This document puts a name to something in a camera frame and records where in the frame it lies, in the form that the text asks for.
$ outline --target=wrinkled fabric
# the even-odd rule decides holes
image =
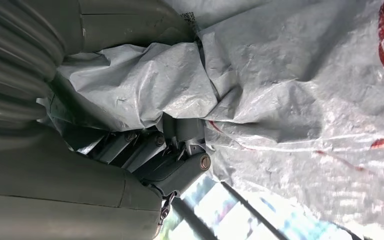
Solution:
[[[217,104],[196,43],[152,43],[148,48],[126,44],[79,53],[58,72],[76,93],[112,118],[106,122],[113,131],[149,128],[163,113],[203,118]]]
[[[216,179],[384,229],[382,3],[278,0],[200,32],[220,97],[205,117]]]

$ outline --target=plastic cover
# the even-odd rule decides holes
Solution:
[[[173,2],[181,14],[209,10]],[[197,18],[205,68],[194,43],[154,43],[59,71],[116,116],[115,131],[152,126],[162,112],[203,118],[216,179],[346,227],[384,229],[384,1],[253,4]]]

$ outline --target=metal bar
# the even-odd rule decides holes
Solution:
[[[183,217],[189,226],[203,239],[203,240],[218,240],[201,219],[199,219],[194,211],[182,199],[175,197],[171,203],[174,210]]]
[[[229,186],[229,184],[223,181],[221,184],[230,194],[233,195],[233,197],[235,197],[246,209],[248,209],[251,214],[253,214],[260,222],[262,222],[262,224],[264,224],[268,230],[270,230],[270,232],[277,237],[277,239],[288,240],[288,238],[283,235],[283,233],[278,231],[269,221],[267,221],[265,217],[263,217],[263,215],[261,215],[255,208],[253,208],[253,206],[245,198],[243,198],[236,190]]]

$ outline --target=crumpled plastic sheet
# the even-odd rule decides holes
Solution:
[[[202,32],[213,175],[384,229],[382,0],[277,0]]]
[[[174,8],[205,16],[199,4],[183,2],[190,1]],[[212,10],[224,8],[216,3]],[[109,126],[115,131],[150,127],[162,112],[203,118],[214,178],[278,194],[325,221],[381,230],[382,5],[265,1],[227,19],[197,17],[201,28],[225,19],[198,33],[205,69],[195,43],[154,43],[106,49],[99,61],[72,61],[59,71],[119,120]]]
[[[66,59],[58,72],[112,118],[106,125],[113,131],[149,128],[163,112],[174,118],[202,118],[217,104],[196,43],[152,43],[147,48],[125,44],[79,53]]]

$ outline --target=metal bolt head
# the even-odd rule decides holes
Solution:
[[[164,136],[159,135],[156,137],[155,144],[157,147],[161,147],[165,142],[166,139],[164,138]]]
[[[127,133],[127,135],[125,136],[125,140],[126,140],[127,142],[131,142],[131,141],[133,141],[133,139],[135,139],[135,138],[136,138],[136,134],[135,134],[133,131]]]
[[[203,171],[207,171],[211,166],[211,159],[208,155],[204,155],[200,159],[200,167]]]

